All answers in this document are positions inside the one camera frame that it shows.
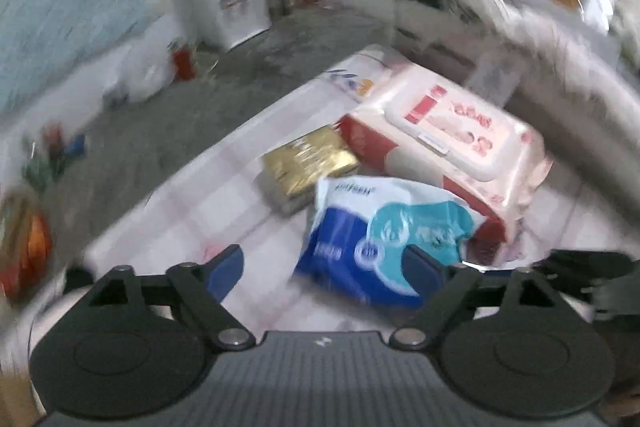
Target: pink checkered cloth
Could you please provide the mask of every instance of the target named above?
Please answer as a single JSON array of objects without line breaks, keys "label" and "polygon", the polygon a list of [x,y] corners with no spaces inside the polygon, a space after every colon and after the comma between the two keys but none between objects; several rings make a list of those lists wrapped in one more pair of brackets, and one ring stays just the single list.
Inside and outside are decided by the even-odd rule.
[{"label": "pink checkered cloth", "polygon": [[[201,263],[238,243],[245,256],[242,279],[223,301],[260,338],[266,330],[380,330],[392,321],[374,309],[292,277],[307,223],[302,211],[284,217],[257,184],[260,157],[274,147],[333,123],[356,105],[319,77],[262,111],[210,147],[86,250],[86,264],[100,277],[130,264],[136,273],[164,273],[183,261]],[[638,234],[610,204],[569,168],[556,162],[524,219],[517,248],[535,261],[556,248],[626,248],[638,255]],[[0,346],[2,367],[26,367],[34,314],[56,284],[14,324]]]}]

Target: dark floor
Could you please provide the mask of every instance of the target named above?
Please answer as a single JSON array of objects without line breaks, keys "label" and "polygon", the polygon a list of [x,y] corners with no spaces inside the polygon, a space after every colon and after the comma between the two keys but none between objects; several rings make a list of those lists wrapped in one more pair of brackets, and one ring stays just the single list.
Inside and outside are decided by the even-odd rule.
[{"label": "dark floor", "polygon": [[199,153],[321,71],[384,42],[374,19],[301,10],[224,55],[212,82],[174,84],[153,99],[100,115],[87,158],[44,196],[56,265],[84,247]]}]

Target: baby wipes package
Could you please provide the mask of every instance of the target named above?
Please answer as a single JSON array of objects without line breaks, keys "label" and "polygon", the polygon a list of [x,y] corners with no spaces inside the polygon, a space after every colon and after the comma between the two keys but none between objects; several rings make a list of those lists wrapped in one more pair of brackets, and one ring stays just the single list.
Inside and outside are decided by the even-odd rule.
[{"label": "baby wipes package", "polygon": [[500,266],[551,163],[527,123],[416,64],[340,120],[364,164],[444,188],[486,217],[465,261]]},{"label": "baby wipes package", "polygon": [[323,178],[296,271],[361,302],[419,307],[402,276],[404,248],[417,245],[442,264],[458,263],[483,221],[461,198],[420,182]]}]

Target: wipes lid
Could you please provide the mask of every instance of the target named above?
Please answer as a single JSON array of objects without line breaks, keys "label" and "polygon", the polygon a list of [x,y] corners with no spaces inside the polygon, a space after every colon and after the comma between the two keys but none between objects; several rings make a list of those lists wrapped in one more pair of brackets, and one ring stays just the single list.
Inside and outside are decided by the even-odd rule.
[{"label": "wipes lid", "polygon": [[385,103],[385,119],[481,182],[518,156],[517,122],[506,113],[424,68],[411,68]]}]

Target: cardboard box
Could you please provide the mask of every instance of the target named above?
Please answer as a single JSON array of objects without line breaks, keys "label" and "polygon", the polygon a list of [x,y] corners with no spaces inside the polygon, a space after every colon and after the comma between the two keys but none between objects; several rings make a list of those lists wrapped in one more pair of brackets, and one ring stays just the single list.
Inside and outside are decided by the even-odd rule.
[{"label": "cardboard box", "polygon": [[0,426],[31,427],[39,418],[31,380],[21,375],[0,375]]}]

